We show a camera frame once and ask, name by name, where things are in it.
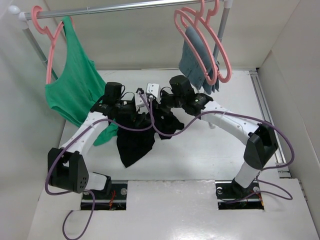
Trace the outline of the black t shirt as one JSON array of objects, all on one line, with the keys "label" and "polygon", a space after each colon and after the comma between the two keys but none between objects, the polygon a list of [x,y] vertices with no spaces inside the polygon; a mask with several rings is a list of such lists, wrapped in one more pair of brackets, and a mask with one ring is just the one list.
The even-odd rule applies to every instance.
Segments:
[{"label": "black t shirt", "polygon": [[[156,107],[155,103],[152,104],[152,111],[156,128],[164,134],[171,135],[185,127],[171,111],[164,111]],[[116,145],[120,160],[124,167],[128,168],[153,149],[156,131],[153,128],[141,130],[151,126],[149,113],[138,113],[136,118],[122,116],[116,121],[127,128],[140,130],[119,128],[117,131]]]}]

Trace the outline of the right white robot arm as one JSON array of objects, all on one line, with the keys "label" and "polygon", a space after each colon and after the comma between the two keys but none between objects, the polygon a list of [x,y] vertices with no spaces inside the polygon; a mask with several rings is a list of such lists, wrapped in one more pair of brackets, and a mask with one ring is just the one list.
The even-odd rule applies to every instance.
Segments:
[{"label": "right white robot arm", "polygon": [[196,119],[213,124],[231,134],[245,146],[244,162],[231,182],[231,191],[237,197],[249,192],[250,185],[278,150],[273,126],[267,121],[233,113],[222,107],[205,93],[195,92],[183,75],[169,80],[171,92],[161,89],[159,103],[150,105],[150,110],[181,108]]}]

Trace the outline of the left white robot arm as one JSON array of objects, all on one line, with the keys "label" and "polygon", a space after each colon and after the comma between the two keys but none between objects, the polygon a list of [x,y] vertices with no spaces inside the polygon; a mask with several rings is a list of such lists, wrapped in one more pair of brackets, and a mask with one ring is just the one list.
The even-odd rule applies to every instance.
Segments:
[{"label": "left white robot arm", "polygon": [[61,189],[59,195],[92,192],[100,198],[111,194],[111,178],[107,175],[89,172],[85,157],[98,136],[116,119],[125,113],[133,117],[139,108],[148,106],[144,91],[139,88],[132,100],[123,100],[123,86],[108,82],[104,95],[93,104],[76,133],[60,148],[52,148],[47,157],[48,173],[44,189],[54,196],[49,187]]}]

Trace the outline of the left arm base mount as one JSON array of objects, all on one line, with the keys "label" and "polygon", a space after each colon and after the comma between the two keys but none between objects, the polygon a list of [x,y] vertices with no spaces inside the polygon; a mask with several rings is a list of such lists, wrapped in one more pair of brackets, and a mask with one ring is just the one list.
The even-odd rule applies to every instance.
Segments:
[{"label": "left arm base mount", "polygon": [[108,190],[92,190],[95,211],[125,211],[127,208],[128,181],[113,180]]}]

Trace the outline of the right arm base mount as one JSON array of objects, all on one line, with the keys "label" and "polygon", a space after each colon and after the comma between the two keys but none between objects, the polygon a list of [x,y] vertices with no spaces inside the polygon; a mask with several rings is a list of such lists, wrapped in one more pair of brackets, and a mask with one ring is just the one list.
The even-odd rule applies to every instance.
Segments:
[{"label": "right arm base mount", "polygon": [[248,188],[238,187],[231,180],[215,182],[219,210],[264,210],[260,186],[253,181]]}]

